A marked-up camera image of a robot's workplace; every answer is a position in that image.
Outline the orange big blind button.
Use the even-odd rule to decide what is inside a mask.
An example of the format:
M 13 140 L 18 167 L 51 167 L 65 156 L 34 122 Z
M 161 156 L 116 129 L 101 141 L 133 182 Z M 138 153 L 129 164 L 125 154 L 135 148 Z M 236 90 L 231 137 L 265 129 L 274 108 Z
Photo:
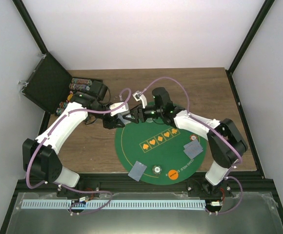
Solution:
M 170 180 L 176 180 L 179 177 L 179 172 L 177 170 L 170 170 L 167 176 Z

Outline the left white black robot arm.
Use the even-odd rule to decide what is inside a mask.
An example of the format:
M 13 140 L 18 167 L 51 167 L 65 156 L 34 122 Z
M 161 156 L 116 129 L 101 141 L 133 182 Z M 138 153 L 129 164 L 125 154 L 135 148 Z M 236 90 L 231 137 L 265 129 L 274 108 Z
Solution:
M 68 137 L 89 115 L 102 119 L 105 127 L 111 128 L 117 122 L 118 115 L 129 110 L 128 101 L 132 96 L 131 89 L 126 88 L 126 99 L 114 104 L 103 104 L 99 94 L 104 84 L 95 81 L 93 85 L 93 93 L 75 92 L 63 113 L 47 130 L 23 143 L 23 168 L 28 188 L 55 183 L 68 187 L 69 193 L 75 197 L 84 193 L 85 184 L 79 181 L 80 175 L 62 165 L 59 152 Z

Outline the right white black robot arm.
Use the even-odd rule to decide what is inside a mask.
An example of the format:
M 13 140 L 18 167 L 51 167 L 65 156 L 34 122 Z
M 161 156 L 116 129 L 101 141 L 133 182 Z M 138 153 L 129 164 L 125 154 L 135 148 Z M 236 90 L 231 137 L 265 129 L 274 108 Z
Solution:
M 165 125 L 198 134 L 209 143 L 213 163 L 205 174 L 203 193 L 214 196 L 219 184 L 228 177 L 232 168 L 242 163 L 242 156 L 248 146 L 235 123 L 226 118 L 222 121 L 207 119 L 176 106 L 163 87 L 152 91 L 154 104 L 147 104 L 143 92 L 136 91 L 133 98 L 141 102 L 130 110 L 134 123 L 145 122 L 148 118 L 160 118 Z

